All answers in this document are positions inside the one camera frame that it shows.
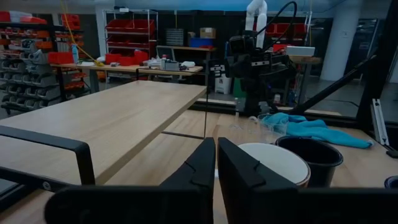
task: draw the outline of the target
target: wooden tabletop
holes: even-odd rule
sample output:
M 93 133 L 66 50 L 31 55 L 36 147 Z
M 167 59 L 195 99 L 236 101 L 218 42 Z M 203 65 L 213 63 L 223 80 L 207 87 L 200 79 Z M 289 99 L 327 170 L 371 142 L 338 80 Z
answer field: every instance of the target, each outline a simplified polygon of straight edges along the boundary
M 318 57 L 304 57 L 304 56 L 289 55 L 289 59 L 293 63 L 303 64 L 303 65 L 318 65 L 318 64 L 322 63 L 322 58 L 318 58 Z
M 205 93 L 205 86 L 138 81 L 0 120 L 0 125 L 88 143 L 105 183 Z M 0 166 L 80 184 L 73 153 L 0 138 Z
M 149 69 L 147 66 L 139 66 L 139 65 L 130 65 L 130 66 L 116 66 L 112 67 L 110 65 L 105 66 L 78 66 L 75 63 L 57 65 L 57 64 L 50 64 L 53 67 L 63 67 L 63 68 L 80 68 L 80 69 L 91 69 L 91 70 L 103 70 L 103 71 L 115 71 L 115 72 L 136 72 L 137 68 L 140 68 L 139 73 L 146 73 L 146 74 L 159 74 L 159 75 L 183 75 L 183 76 L 190 76 L 194 75 L 196 72 L 200 72 L 203 70 L 202 66 L 195 66 L 193 68 L 188 68 L 185 71 L 178 72 L 178 71 L 165 71 L 159 69 Z
M 204 117 L 202 111 L 186 111 L 166 131 L 200 135 L 203 133 Z M 234 116 L 208 113 L 207 119 L 207 136 L 215 139 L 230 137 L 229 126 L 234 123 Z M 371 139 L 357 129 L 330 128 L 364 140 Z M 200 143 L 198 139 L 160 134 L 105 184 L 159 185 L 181 166 Z M 397 174 L 398 160 L 388 157 L 386 149 L 378 143 L 370 149 L 333 146 L 342 153 L 344 162 L 336 168 L 332 187 L 383 187 L 385 178 Z M 45 223 L 43 209 L 52 195 L 36 191 L 0 214 L 0 223 Z M 213 211 L 214 223 L 227 223 L 218 179 L 215 181 Z
M 182 46 L 157 46 L 157 47 L 164 47 L 164 48 L 171 48 L 171 49 L 177 49 L 177 50 L 199 50 L 199 51 L 205 51 L 205 52 L 213 52 L 216 51 L 217 48 L 213 47 L 211 49 L 209 48 L 204 48 L 204 47 L 182 47 Z

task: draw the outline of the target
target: yellow cable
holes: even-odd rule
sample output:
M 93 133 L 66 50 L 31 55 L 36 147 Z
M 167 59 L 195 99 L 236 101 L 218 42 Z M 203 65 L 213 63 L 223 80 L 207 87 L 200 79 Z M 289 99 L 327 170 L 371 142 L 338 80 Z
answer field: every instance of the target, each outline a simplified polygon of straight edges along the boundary
M 62 11 L 63 11 L 63 15 L 65 16 L 65 21 L 66 21 L 66 23 L 67 23 L 67 27 L 68 27 L 69 34 L 70 34 L 70 38 L 71 38 L 72 42 L 73 42 L 74 44 L 76 44 L 76 46 L 77 46 L 85 55 L 87 55 L 90 59 L 92 59 L 92 60 L 94 61 L 94 63 L 95 63 L 96 66 L 99 66 L 99 67 L 105 66 L 104 63 L 95 60 L 91 55 L 89 55 L 87 52 L 85 52 L 85 51 L 75 42 L 75 38 L 73 38 L 72 30 L 70 29 L 69 22 L 68 22 L 68 17 L 67 17 L 67 12 L 68 12 L 68 8 L 67 8 L 67 7 L 68 7 L 68 5 L 65 3 L 66 6 L 64 6 L 62 0 L 60 0 L 60 1 L 61 1 L 61 8 L 62 8 Z

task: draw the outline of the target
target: pillar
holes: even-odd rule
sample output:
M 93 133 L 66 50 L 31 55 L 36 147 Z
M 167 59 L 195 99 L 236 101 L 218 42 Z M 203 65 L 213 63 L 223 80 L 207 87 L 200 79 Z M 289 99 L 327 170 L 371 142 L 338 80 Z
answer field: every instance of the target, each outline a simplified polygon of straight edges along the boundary
M 335 8 L 322 80 L 336 81 L 344 75 L 363 0 L 346 0 Z

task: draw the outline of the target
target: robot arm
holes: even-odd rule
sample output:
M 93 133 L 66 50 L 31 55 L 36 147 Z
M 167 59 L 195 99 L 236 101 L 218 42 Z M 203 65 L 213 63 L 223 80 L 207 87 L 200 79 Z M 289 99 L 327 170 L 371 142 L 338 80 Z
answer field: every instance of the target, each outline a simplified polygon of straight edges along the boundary
M 254 14 L 256 13 L 256 10 L 259 10 L 259 16 L 257 18 L 257 31 L 261 30 L 267 25 L 267 3 L 265 0 L 253 0 L 249 5 L 248 8 L 246 9 L 246 30 L 253 30 L 253 25 L 254 25 Z M 262 31 L 258 36 L 257 36 L 257 42 L 256 42 L 256 47 L 259 47 L 262 49 L 263 44 L 264 44 L 264 38 L 265 38 L 265 31 Z

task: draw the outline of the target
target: blue cloth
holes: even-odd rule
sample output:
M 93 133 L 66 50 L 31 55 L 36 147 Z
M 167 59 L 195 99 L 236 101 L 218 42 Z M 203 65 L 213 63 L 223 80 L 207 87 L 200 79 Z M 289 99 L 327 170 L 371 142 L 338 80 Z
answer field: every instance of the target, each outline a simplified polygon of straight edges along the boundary
M 342 131 L 328 129 L 324 121 L 318 119 L 307 121 L 304 116 L 288 115 L 285 113 L 276 113 L 266 116 L 262 120 L 267 125 L 274 126 L 276 131 L 278 124 L 286 124 L 286 134 L 291 136 L 310 137 L 316 140 L 326 141 L 342 146 L 357 147 L 366 149 L 373 145 L 372 141 L 357 139 Z

